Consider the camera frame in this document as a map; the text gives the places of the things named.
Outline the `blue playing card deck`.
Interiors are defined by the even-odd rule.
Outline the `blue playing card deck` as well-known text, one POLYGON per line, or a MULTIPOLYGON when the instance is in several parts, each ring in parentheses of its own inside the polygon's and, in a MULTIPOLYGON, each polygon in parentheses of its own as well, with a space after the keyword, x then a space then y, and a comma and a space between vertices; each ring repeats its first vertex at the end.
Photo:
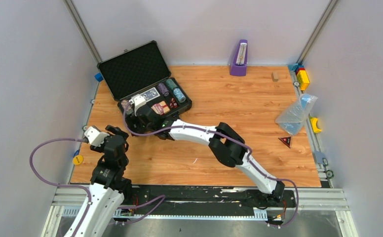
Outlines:
POLYGON ((148 102, 148 101, 151 101, 157 97, 160 97, 160 93, 155 87, 152 87, 152 88, 142 92, 141 96, 145 99, 146 102, 148 102))

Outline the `purple chip stack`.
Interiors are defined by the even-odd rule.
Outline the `purple chip stack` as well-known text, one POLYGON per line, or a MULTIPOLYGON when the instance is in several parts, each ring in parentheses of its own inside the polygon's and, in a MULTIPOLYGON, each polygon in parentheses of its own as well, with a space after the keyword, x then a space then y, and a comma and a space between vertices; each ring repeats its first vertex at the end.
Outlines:
POLYGON ((160 91, 160 93, 164 96, 164 97, 167 97, 169 95, 169 90, 168 88, 166 87, 166 85, 164 83, 159 83, 157 85, 157 88, 158 90, 160 91))

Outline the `yellow big blind button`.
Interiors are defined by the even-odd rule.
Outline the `yellow big blind button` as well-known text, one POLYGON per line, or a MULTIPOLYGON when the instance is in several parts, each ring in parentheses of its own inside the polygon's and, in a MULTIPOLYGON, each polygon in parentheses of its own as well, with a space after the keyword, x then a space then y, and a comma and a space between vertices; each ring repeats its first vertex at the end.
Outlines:
POLYGON ((84 162, 84 157, 82 155, 76 155, 73 157, 74 165, 81 165, 84 162))

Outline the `light blue chip stack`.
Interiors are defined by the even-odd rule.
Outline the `light blue chip stack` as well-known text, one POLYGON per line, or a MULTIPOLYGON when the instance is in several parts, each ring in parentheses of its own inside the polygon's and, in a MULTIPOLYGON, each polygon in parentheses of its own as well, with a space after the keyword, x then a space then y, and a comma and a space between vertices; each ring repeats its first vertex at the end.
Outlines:
POLYGON ((184 95, 184 93, 181 91, 180 88, 178 87, 175 87, 173 89, 173 93, 175 95, 175 97, 177 98, 177 100, 180 102, 180 103, 184 103, 186 101, 186 96, 184 95))

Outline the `black poker set case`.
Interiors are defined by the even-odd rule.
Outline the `black poker set case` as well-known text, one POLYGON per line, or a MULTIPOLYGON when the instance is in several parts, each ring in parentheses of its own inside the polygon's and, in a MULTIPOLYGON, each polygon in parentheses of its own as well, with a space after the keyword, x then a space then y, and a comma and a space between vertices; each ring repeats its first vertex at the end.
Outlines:
POLYGON ((122 54, 98 63, 97 68, 110 89, 111 95, 121 111, 121 101, 128 100, 142 92, 155 87, 159 83, 164 83, 167 79, 173 79, 181 91, 186 96, 186 101, 180 103, 173 91, 169 88, 169 95, 164 97, 160 91, 160 97, 146 102, 150 107, 161 101, 165 101, 170 108, 170 112, 165 116, 178 116, 185 113, 192 107, 191 98, 181 88, 164 60, 159 46, 155 40, 138 46, 131 50, 125 50, 122 54), (177 108, 172 108, 171 98, 178 104, 177 108))

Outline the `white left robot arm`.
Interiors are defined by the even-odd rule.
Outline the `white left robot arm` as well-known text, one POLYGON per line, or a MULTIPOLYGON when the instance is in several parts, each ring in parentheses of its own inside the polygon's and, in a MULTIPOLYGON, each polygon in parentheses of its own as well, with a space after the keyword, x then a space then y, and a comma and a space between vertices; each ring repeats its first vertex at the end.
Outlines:
POLYGON ((123 177, 129 163, 128 134, 118 127, 108 125, 104 132, 95 126, 84 132, 90 149, 101 153, 92 172, 89 194, 75 220, 66 232, 67 237, 100 237, 120 204, 133 199, 132 183, 123 177))

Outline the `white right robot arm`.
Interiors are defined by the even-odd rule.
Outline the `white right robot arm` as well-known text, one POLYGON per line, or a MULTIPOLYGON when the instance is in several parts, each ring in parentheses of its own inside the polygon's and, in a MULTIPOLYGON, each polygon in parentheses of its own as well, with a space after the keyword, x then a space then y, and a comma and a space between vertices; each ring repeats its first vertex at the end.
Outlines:
POLYGON ((208 146, 219 163, 238 168, 258 190, 265 202, 277 206, 284 199, 285 185, 268 173, 252 156, 253 150, 228 124, 203 126, 185 122, 178 116, 162 116, 147 104, 127 104, 121 109, 123 123, 136 136, 155 135, 162 140, 189 141, 208 146))

